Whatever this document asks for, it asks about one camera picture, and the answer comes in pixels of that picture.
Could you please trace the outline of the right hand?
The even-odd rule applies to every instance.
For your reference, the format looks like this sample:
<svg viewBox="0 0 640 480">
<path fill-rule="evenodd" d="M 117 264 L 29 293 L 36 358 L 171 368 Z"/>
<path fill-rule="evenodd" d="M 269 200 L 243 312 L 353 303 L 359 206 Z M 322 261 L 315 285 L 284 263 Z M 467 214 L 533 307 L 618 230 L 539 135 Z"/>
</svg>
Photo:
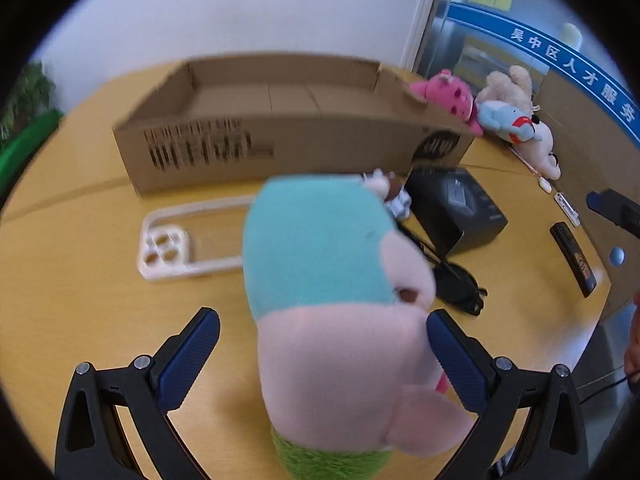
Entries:
<svg viewBox="0 0 640 480">
<path fill-rule="evenodd" d="M 640 295 L 634 294 L 634 316 L 629 329 L 629 340 L 624 354 L 624 372 L 629 388 L 639 390 L 640 370 Z"/>
</svg>

